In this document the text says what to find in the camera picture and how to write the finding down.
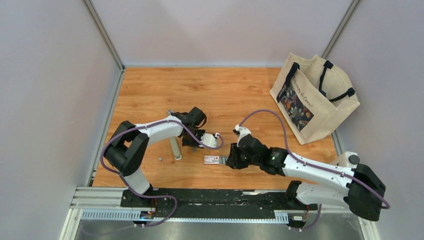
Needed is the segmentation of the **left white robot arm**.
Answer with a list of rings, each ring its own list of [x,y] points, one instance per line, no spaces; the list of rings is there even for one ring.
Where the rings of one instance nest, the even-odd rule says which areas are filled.
[[[217,138],[202,129],[206,121],[206,114],[197,107],[189,112],[170,112],[164,119],[145,124],[123,121],[103,148],[102,154],[135,192],[134,202],[145,208],[153,201],[153,194],[149,191],[151,184],[141,170],[147,147],[179,137],[183,146],[213,149],[217,146]]]

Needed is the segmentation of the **red white staple box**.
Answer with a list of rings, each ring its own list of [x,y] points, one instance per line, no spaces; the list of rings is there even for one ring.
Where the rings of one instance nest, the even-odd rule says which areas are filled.
[[[205,165],[225,165],[227,159],[227,156],[205,155],[203,162]]]

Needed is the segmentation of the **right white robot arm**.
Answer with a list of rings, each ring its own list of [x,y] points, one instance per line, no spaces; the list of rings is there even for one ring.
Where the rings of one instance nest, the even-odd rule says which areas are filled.
[[[253,165],[270,175],[294,177],[284,194],[286,205],[293,210],[306,205],[332,205],[376,222],[381,210],[390,207],[384,199],[386,186],[369,166],[318,162],[284,148],[267,147],[250,134],[230,145],[225,164],[237,170]]]

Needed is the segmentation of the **grey-green stapler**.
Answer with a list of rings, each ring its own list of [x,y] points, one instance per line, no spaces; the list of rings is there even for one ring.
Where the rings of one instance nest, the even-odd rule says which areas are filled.
[[[175,137],[171,137],[169,139],[169,141],[170,141],[171,150],[172,150],[172,153],[173,153],[173,156],[174,156],[175,160],[176,161],[181,160],[182,159],[182,154],[181,154],[181,151],[180,151],[180,148],[179,148],[179,144],[177,142],[177,139]]]

